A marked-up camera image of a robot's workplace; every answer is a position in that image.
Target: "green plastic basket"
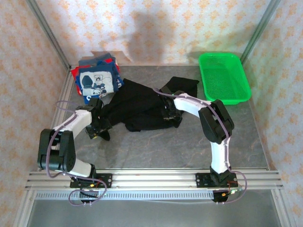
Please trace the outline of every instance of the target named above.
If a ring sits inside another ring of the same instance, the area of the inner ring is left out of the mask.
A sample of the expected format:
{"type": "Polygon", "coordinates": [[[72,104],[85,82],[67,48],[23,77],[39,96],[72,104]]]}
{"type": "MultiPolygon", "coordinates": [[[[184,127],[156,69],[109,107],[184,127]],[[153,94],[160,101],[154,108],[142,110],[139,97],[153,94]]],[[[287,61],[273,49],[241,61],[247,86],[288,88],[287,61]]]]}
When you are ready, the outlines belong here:
{"type": "Polygon", "coordinates": [[[206,99],[236,105],[250,99],[251,90],[239,57],[232,53],[204,53],[199,57],[206,99]]]}

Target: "folded t-shirt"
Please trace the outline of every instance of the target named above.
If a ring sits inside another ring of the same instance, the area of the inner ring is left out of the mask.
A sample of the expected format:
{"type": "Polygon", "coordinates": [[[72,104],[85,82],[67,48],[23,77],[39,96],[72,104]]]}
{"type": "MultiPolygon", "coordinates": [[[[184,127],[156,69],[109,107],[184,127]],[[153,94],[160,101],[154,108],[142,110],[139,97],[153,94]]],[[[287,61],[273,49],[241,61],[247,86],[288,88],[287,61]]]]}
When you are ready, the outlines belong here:
{"type": "MultiPolygon", "coordinates": [[[[104,60],[104,61],[98,61],[97,62],[97,66],[99,66],[99,65],[112,65],[113,67],[116,67],[117,68],[117,71],[118,72],[120,72],[120,70],[119,70],[119,68],[117,67],[117,65],[113,62],[113,61],[111,61],[111,59],[106,59],[106,60],[104,60]]],[[[120,74],[118,74],[118,77],[117,77],[117,84],[118,84],[118,88],[120,88],[120,87],[122,87],[123,86],[123,84],[124,84],[124,82],[123,82],[123,80],[121,79],[121,77],[120,77],[120,74]]]]}
{"type": "Polygon", "coordinates": [[[78,61],[78,63],[79,63],[79,66],[82,66],[82,65],[95,66],[98,61],[104,61],[105,59],[108,59],[108,58],[113,59],[114,62],[116,61],[115,57],[113,57],[110,53],[106,53],[104,55],[98,56],[98,57],[93,58],[93,59],[80,60],[80,61],[78,61]]]}
{"type": "Polygon", "coordinates": [[[118,91],[119,73],[115,64],[104,64],[91,68],[79,69],[76,77],[85,104],[91,97],[102,98],[109,93],[118,91]]]}
{"type": "Polygon", "coordinates": [[[115,61],[115,58],[114,58],[114,57],[108,58],[108,59],[105,59],[105,60],[100,60],[100,61],[104,61],[104,62],[106,62],[106,63],[114,62],[115,65],[116,65],[116,68],[117,68],[118,72],[120,73],[120,68],[119,68],[117,62],[115,61]]]}
{"type": "MultiPolygon", "coordinates": [[[[79,75],[79,69],[80,69],[80,68],[89,68],[89,67],[90,67],[90,65],[82,65],[82,66],[78,66],[78,67],[76,67],[75,69],[71,70],[71,74],[72,74],[72,76],[74,77],[74,80],[76,81],[76,76],[79,75]]],[[[78,93],[79,95],[82,95],[81,90],[80,90],[80,87],[78,86],[77,83],[76,83],[76,89],[77,89],[77,93],[78,93]]]]}

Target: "floral wallpaper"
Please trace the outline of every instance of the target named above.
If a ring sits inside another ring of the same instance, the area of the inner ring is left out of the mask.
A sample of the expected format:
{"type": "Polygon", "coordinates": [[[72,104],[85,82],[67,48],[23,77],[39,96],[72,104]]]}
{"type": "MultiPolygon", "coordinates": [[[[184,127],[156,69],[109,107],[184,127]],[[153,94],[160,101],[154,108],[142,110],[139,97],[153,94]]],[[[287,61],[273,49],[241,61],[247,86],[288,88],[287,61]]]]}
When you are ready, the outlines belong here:
{"type": "Polygon", "coordinates": [[[37,1],[70,64],[111,52],[120,64],[194,63],[244,51],[270,0],[37,1]]]}
{"type": "Polygon", "coordinates": [[[303,226],[303,8],[281,1],[244,68],[268,161],[303,226]]]}
{"type": "Polygon", "coordinates": [[[0,34],[0,226],[10,227],[66,70],[24,0],[0,1],[0,34]]]}

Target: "metal bracket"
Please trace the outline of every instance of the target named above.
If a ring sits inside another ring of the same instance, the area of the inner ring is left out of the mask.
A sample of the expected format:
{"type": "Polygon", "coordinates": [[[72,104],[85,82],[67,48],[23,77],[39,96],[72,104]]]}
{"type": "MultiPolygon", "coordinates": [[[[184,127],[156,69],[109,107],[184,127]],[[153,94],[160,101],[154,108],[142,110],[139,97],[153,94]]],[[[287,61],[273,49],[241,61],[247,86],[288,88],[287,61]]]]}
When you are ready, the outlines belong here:
{"type": "MultiPolygon", "coordinates": [[[[104,181],[107,188],[112,187],[112,179],[113,179],[112,174],[107,174],[107,173],[96,174],[96,179],[100,179],[104,181]]],[[[79,179],[77,181],[71,181],[70,188],[104,188],[104,185],[101,183],[96,184],[96,182],[82,181],[81,179],[79,179]]]]}
{"type": "Polygon", "coordinates": [[[197,188],[237,188],[238,180],[237,175],[234,173],[230,173],[220,184],[218,185],[211,179],[211,173],[197,173],[196,174],[196,184],[197,188]]]}

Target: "black clothing pile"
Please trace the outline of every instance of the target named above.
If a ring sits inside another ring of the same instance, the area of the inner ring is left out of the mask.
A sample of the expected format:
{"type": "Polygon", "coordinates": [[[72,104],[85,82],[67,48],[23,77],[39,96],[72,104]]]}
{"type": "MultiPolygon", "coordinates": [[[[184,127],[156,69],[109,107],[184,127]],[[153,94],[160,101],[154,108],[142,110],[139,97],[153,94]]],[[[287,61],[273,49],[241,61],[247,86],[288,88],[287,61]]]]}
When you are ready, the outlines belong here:
{"type": "MultiPolygon", "coordinates": [[[[128,79],[123,82],[124,86],[102,108],[100,117],[108,119],[112,126],[122,122],[129,131],[177,128],[180,125],[181,120],[163,118],[164,102],[153,89],[128,79]]],[[[172,77],[165,86],[172,93],[183,91],[197,97],[198,83],[198,80],[172,77]]]]}

